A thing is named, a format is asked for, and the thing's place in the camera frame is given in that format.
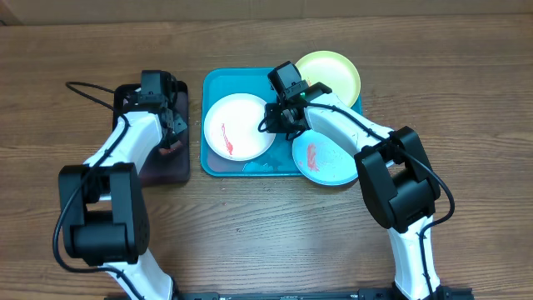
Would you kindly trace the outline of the green and pink sponge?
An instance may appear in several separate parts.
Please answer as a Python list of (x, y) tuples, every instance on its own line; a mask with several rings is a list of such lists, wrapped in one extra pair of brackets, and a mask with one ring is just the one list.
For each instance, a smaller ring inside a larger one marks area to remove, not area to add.
[(171, 144), (169, 147), (165, 147), (165, 148), (164, 147), (160, 147), (158, 149), (158, 152), (162, 156), (168, 156), (168, 155), (171, 155), (173, 153), (179, 152), (181, 149), (182, 149), (182, 142), (180, 140), (177, 140), (176, 142)]

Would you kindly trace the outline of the teal serving tray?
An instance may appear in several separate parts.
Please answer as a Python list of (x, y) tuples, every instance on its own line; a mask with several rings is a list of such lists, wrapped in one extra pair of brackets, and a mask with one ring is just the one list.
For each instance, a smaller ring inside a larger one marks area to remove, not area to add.
[[(220, 99), (233, 93), (249, 93), (268, 103), (276, 101), (267, 74), (269, 67), (231, 67), (211, 71), (205, 77), (202, 94), (202, 123), (207, 112)], [(216, 154), (203, 137), (200, 162), (214, 177), (300, 177), (292, 158), (291, 142), (276, 135), (273, 144), (261, 156), (249, 161), (232, 161)]]

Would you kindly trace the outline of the light blue plate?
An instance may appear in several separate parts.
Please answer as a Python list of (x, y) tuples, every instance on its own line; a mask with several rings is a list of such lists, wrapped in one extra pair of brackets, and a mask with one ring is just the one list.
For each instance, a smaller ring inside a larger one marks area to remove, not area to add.
[(309, 180), (341, 186), (358, 178), (354, 158), (325, 135), (309, 130), (292, 141), (293, 160)]

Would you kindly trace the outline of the white plate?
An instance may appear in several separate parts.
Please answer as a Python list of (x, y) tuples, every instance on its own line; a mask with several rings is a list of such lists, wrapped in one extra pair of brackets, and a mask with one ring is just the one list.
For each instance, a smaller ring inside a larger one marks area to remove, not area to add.
[(215, 102), (203, 122), (211, 150), (231, 161), (258, 158), (274, 143), (276, 134), (260, 132), (267, 103), (250, 93), (233, 93)]

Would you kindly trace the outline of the yellow plate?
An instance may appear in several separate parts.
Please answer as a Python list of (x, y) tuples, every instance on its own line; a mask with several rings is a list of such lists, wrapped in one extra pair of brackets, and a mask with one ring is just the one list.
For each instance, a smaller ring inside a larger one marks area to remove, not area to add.
[(348, 107), (354, 107), (361, 93), (361, 78), (355, 65), (332, 51), (311, 52), (296, 62), (296, 68), (309, 85), (324, 83)]

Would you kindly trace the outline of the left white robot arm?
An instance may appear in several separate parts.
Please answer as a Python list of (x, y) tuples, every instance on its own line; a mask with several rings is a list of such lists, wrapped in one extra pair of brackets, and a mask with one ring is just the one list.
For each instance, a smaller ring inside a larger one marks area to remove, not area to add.
[(57, 264), (70, 273), (107, 273), (130, 299), (177, 299), (175, 280), (148, 248), (145, 180), (190, 176), (187, 85), (144, 70), (112, 91), (113, 130), (84, 163), (58, 174), (61, 212), (52, 234)]

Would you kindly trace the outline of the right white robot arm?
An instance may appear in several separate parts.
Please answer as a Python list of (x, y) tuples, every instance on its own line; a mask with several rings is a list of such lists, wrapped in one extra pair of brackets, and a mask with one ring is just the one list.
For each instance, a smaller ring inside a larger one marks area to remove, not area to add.
[(392, 130), (354, 112), (325, 84), (308, 84), (285, 62), (267, 75), (276, 102), (266, 105), (261, 132), (287, 139), (320, 133), (351, 155), (366, 208), (391, 239), (395, 289), (404, 299), (434, 299), (440, 286), (431, 228), (441, 185), (418, 135)]

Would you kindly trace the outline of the dark maroon tray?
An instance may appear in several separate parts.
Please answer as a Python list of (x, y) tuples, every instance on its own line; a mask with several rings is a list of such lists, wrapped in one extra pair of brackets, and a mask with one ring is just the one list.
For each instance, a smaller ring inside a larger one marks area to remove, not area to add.
[(143, 187), (161, 184), (184, 183), (190, 178), (190, 148), (189, 148), (189, 98), (188, 88), (184, 82), (177, 83), (177, 101), (175, 110), (178, 111), (187, 123), (187, 130), (179, 139), (182, 149), (168, 156), (162, 156), (159, 148), (154, 148), (139, 172)]

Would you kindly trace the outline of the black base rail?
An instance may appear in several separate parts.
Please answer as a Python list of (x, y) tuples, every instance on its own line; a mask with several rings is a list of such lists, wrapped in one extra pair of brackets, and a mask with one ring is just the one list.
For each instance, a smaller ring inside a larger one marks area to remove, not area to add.
[[(474, 300), (471, 288), (438, 287), (434, 293), (439, 300)], [(361, 288), (357, 292), (304, 292), (304, 293), (247, 293), (219, 294), (217, 292), (181, 293), (180, 300), (393, 300), (407, 299), (395, 287)]]

